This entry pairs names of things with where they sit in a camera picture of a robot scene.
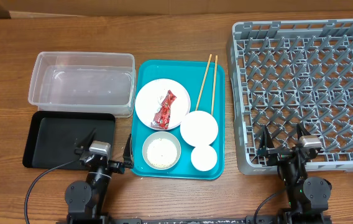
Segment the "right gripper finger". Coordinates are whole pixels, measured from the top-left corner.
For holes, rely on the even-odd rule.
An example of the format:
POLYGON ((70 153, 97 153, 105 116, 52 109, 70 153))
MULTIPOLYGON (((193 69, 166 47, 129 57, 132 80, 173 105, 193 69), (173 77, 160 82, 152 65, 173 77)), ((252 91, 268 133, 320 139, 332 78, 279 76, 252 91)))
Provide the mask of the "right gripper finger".
POLYGON ((311 135, 311 133, 301 123, 298 123, 296 125, 296 132, 298 135, 298 139, 300 139, 302 136, 310 136, 311 135))
POLYGON ((262 134, 260 136, 259 155, 270 156, 275 154, 275 147, 273 145, 270 133, 265 125, 262 126, 262 134))

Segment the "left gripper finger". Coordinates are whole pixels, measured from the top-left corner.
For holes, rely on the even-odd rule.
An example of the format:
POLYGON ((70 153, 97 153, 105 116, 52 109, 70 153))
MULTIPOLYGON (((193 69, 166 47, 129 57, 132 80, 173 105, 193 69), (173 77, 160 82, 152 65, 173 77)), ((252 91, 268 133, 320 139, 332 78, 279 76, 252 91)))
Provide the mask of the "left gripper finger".
POLYGON ((133 169, 134 168, 134 156, 132 150, 132 134, 129 134, 129 137, 126 142, 123 153, 123 164, 125 168, 133 169))
POLYGON ((92 131, 76 145, 76 151, 88 151, 94 141, 95 135, 96 128, 92 129, 92 131))

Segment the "grey metal bowl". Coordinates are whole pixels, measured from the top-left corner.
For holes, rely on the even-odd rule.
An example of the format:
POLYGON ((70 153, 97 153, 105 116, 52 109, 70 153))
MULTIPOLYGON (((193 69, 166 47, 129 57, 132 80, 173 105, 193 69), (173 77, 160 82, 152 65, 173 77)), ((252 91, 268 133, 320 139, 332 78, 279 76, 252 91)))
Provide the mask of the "grey metal bowl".
POLYGON ((144 158, 144 161, 146 162, 146 164, 148 166, 150 166, 151 168, 153 168, 155 170, 167 170, 167 169, 172 168, 179 161, 179 158, 181 156, 181 145, 180 145, 179 140, 173 134, 171 134, 169 132, 166 132, 166 131, 157 131, 157 132, 151 134, 145 140, 144 145, 142 146, 142 155, 143 155, 143 158, 144 158), (178 157, 177 157, 176 161, 170 167, 168 167, 166 169, 157 169, 157 168, 153 167, 147 160, 147 148, 148 148, 149 144, 153 140, 159 139, 159 138, 164 138, 164 139, 171 140, 174 143, 174 145, 176 145, 176 148, 178 149, 178 157))

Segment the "white rice pile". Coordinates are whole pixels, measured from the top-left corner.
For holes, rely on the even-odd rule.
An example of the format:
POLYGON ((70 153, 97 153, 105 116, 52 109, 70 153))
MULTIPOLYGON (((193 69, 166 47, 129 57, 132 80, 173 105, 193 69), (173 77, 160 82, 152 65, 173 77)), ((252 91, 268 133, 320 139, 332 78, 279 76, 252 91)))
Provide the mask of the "white rice pile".
POLYGON ((147 148, 147 160, 157 169, 170 167, 178 157, 178 149, 169 139, 153 140, 147 148))

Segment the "red snack wrapper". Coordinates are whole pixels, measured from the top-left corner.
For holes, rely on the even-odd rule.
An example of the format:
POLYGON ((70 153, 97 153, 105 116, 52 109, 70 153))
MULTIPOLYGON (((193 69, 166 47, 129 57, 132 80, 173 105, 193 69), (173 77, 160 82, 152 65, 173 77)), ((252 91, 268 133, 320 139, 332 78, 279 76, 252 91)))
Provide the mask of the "red snack wrapper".
POLYGON ((170 91, 167 91, 165 99, 161 103, 160 110, 155 113, 155 116, 151 122, 151 127, 168 129, 170 114, 171 114, 171 105, 176 100, 176 96, 170 91))

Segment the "white round plate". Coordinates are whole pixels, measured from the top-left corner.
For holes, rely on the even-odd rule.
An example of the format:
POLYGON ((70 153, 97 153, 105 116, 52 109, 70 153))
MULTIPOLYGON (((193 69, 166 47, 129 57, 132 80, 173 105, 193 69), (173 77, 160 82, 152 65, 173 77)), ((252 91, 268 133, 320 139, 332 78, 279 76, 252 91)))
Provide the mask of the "white round plate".
POLYGON ((181 84, 178 82, 161 78, 145 84, 137 94, 135 101, 135 112, 142 123, 155 130, 169 130, 180 125, 182 119, 190 112, 190 96, 181 84), (168 129, 151 127, 151 122, 161 108, 161 103, 170 90, 176 100, 171 105, 171 114, 168 129))

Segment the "white cup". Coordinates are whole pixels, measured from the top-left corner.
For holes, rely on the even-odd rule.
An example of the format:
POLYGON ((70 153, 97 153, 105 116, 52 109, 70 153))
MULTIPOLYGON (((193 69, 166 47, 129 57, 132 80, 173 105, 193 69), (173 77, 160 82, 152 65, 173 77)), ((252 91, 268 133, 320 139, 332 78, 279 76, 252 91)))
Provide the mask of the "white cup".
POLYGON ((218 161, 217 152, 210 145, 195 147, 191 152, 191 163, 193 167, 206 172, 215 167, 218 161))

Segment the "white shallow bowl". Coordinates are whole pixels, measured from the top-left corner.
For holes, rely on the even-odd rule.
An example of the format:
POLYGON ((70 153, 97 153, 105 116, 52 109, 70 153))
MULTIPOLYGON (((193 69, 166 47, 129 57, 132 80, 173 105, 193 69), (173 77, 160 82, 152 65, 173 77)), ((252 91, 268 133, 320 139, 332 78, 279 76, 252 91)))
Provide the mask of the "white shallow bowl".
POLYGON ((183 140, 193 147, 212 144, 218 136, 218 131, 217 121, 205 111, 188 113, 180 124, 183 140))

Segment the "wooden chopstick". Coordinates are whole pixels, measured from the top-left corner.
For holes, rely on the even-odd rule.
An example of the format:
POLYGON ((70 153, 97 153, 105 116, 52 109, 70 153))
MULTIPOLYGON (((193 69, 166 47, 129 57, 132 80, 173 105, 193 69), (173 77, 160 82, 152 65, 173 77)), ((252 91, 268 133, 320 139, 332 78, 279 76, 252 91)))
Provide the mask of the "wooden chopstick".
POLYGON ((218 70, 218 55, 215 55, 214 61, 214 74, 213 74, 213 91, 212 91, 212 100, 211 100, 211 115, 214 114, 214 101, 215 101, 215 92, 216 92, 216 78, 218 70))
POLYGON ((209 57, 208 57, 208 62, 206 64, 206 70, 204 72, 204 76, 203 76, 203 79, 202 79, 201 88, 200 88, 198 99, 197 99, 197 102, 196 102, 195 111, 198 110, 199 103, 201 101, 201 95, 202 95, 202 92, 203 92, 203 89, 204 89, 204 85, 205 85, 205 82, 206 82, 206 77, 207 77, 209 66, 210 66, 210 63, 211 63, 211 58, 212 58, 212 54, 210 54, 209 57))

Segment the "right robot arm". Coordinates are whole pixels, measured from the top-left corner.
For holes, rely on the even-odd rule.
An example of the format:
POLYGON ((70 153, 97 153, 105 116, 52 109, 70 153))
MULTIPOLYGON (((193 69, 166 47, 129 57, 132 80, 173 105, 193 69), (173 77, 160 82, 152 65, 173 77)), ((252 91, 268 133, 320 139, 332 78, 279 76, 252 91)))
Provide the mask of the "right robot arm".
POLYGON ((310 134, 302 124, 296 125, 298 142, 290 149, 277 149, 266 126, 262 126, 257 155, 265 157, 269 166, 277 168, 284 188, 267 197, 256 209, 254 223, 331 223, 323 212, 328 209, 331 183, 320 177, 309 177, 306 163, 322 149, 319 138, 310 134), (289 207, 279 209, 275 216, 258 216, 260 209, 271 199, 286 193, 289 207))

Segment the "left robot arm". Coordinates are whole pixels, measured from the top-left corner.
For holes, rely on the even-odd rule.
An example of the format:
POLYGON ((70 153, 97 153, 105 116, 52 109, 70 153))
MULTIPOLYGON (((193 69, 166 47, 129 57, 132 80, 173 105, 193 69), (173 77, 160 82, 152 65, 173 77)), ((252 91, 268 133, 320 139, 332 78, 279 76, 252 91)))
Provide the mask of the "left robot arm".
POLYGON ((134 167, 132 136, 129 136, 123 153, 123 161, 111 159, 111 145, 95 140, 93 129, 75 147, 82 166, 88 169, 85 181, 71 183, 65 191, 68 205, 67 223, 115 223, 113 218, 102 211, 108 186, 113 174, 123 174, 134 167))

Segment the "grey dishwasher rack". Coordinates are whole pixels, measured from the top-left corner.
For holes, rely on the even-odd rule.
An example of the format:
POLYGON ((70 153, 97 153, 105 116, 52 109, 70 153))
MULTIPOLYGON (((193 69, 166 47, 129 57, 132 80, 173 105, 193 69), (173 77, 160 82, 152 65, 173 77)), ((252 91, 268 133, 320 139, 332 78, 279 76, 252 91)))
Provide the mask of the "grey dishwasher rack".
POLYGON ((353 172, 353 19, 237 22, 226 50, 241 173, 274 174, 261 129, 288 149, 299 123, 322 144, 308 170, 353 172))

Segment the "black plastic tray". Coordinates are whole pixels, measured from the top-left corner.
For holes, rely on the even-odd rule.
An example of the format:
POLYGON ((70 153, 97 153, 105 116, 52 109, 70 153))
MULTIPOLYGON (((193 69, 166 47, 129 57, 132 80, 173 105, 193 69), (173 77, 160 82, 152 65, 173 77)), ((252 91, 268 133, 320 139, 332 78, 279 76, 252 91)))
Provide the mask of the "black plastic tray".
POLYGON ((79 143, 95 131, 94 140, 113 144, 116 118, 107 113, 38 111, 33 114, 22 164, 51 169, 80 158, 79 143))

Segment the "teal plastic serving tray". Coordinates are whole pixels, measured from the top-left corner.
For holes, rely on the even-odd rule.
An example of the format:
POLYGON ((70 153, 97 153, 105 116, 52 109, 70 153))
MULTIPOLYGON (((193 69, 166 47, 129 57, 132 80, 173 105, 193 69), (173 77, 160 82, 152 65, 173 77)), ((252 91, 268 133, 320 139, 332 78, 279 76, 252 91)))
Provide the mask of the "teal plastic serving tray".
MULTIPOLYGON (((190 112, 195 111, 196 102, 201 88, 202 79, 206 70, 206 62, 179 61, 179 60, 148 60, 139 68, 137 78, 137 94, 140 89, 156 79, 171 79, 181 84, 187 90, 190 100, 190 112)), ((197 111, 205 111, 211 115, 211 98, 213 91, 214 64, 210 63, 206 82, 201 95, 201 101, 197 111)), ((191 152, 195 148, 187 144, 180 133, 180 125, 169 130, 155 130, 147 127, 140 121, 134 105, 134 115, 132 120, 132 150, 134 156, 133 173, 145 177, 165 177, 179 179, 217 179, 224 170, 224 145, 225 145, 225 73, 218 65, 216 78, 216 92, 214 101, 213 117, 218 123, 218 136, 210 144, 218 155, 218 161, 214 168, 202 172, 196 170, 191 163, 191 152), (148 166, 142 155, 142 146, 145 140, 157 131, 166 131, 173 134, 180 142, 181 156, 179 161, 170 169, 155 170, 148 166)))

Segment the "clear plastic bin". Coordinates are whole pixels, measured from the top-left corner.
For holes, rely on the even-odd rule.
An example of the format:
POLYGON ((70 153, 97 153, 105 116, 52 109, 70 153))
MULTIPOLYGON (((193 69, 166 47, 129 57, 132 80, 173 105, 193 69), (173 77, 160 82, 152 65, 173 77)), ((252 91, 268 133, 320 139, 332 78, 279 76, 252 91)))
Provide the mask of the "clear plastic bin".
POLYGON ((133 114, 135 58, 107 52, 41 52, 28 101, 45 111, 133 114))

